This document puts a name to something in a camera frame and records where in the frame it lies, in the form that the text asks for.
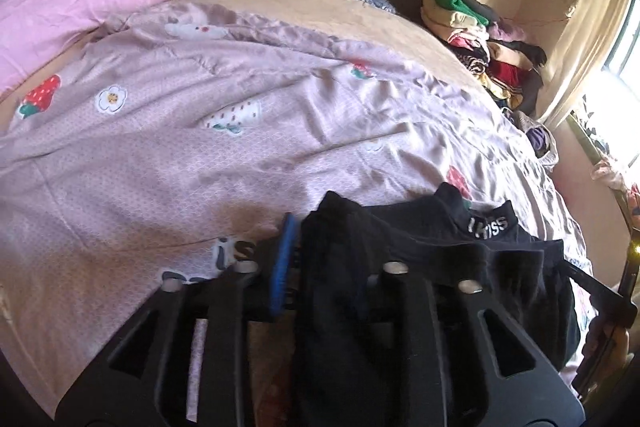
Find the right hand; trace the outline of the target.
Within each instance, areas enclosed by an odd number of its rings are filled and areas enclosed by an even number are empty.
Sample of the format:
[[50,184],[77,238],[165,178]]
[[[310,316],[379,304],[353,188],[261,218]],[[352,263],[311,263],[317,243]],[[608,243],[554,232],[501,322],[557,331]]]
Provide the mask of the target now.
[[588,381],[590,387],[601,386],[607,379],[620,373],[630,360],[630,335],[629,329],[616,326],[605,320],[603,314],[597,315],[589,324],[588,333],[582,343],[582,358],[580,364],[570,362],[562,369],[560,376],[573,391],[574,380],[579,367],[583,367],[594,358],[602,345],[610,342],[610,350],[603,353],[600,363],[594,370],[592,378]]

